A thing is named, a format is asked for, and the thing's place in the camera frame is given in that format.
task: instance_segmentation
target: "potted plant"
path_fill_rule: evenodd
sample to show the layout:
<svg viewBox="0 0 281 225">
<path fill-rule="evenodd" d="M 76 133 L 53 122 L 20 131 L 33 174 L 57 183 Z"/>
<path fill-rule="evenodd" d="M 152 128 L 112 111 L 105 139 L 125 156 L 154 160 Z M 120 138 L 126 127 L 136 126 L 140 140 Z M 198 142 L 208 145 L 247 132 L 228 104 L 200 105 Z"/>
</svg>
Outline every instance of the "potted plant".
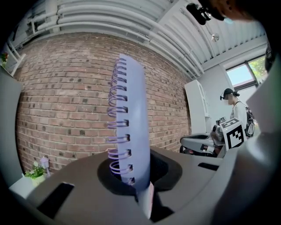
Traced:
<svg viewBox="0 0 281 225">
<path fill-rule="evenodd" d="M 34 187 L 38 186 L 45 180 L 45 169 L 40 166 L 37 162 L 33 163 L 32 171 L 26 172 L 25 176 L 31 178 Z"/>
</svg>

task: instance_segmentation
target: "window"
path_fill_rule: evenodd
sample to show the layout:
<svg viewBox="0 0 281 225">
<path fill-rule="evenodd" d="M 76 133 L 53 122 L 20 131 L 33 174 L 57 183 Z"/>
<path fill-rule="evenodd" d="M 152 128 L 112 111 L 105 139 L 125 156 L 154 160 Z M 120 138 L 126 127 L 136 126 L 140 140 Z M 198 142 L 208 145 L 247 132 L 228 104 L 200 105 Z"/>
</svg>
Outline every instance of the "window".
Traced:
<svg viewBox="0 0 281 225">
<path fill-rule="evenodd" d="M 230 68 L 227 74 L 236 91 L 256 86 L 258 87 L 266 78 L 265 56 L 257 57 L 251 61 Z"/>
<path fill-rule="evenodd" d="M 259 84 L 261 84 L 267 78 L 267 71 L 265 70 L 264 65 L 265 65 L 264 56 L 249 62 L 249 66 L 252 69 Z"/>
<path fill-rule="evenodd" d="M 227 72 L 234 88 L 255 81 L 246 65 L 241 65 Z"/>
</svg>

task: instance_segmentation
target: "white t-shirt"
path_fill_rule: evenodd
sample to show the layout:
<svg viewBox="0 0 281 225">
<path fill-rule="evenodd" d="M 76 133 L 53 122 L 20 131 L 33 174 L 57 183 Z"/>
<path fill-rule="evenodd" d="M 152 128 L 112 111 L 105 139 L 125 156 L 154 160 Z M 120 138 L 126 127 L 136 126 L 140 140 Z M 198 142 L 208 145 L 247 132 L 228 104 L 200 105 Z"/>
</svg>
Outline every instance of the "white t-shirt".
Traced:
<svg viewBox="0 0 281 225">
<path fill-rule="evenodd" d="M 236 105 L 232 108 L 232 113 L 230 119 L 237 118 L 242 122 L 243 129 L 246 129 L 247 126 L 247 111 L 242 102 L 237 102 Z"/>
</svg>

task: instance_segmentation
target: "white cabinet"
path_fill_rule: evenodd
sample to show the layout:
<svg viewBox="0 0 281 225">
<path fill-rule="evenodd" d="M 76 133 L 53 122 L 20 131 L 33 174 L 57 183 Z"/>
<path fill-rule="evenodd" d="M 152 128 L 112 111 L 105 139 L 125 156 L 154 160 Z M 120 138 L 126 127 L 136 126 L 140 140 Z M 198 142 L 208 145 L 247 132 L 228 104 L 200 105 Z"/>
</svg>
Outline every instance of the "white cabinet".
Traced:
<svg viewBox="0 0 281 225">
<path fill-rule="evenodd" d="M 212 121 L 209 116 L 208 104 L 201 84 L 197 80 L 194 80 L 185 84 L 184 88 L 191 117 L 191 133 L 210 133 Z"/>
</svg>

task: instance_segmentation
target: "backpack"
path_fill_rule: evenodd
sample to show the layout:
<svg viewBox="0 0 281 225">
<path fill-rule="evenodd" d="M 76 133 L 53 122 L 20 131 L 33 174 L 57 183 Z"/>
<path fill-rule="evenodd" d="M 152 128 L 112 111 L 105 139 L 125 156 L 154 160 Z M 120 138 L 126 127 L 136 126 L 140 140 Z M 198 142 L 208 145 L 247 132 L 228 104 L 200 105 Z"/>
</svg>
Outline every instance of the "backpack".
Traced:
<svg viewBox="0 0 281 225">
<path fill-rule="evenodd" d="M 254 116 L 249 107 L 245 106 L 245 108 L 247 113 L 247 125 L 245 129 L 245 135 L 247 137 L 252 137 L 255 131 Z"/>
</svg>

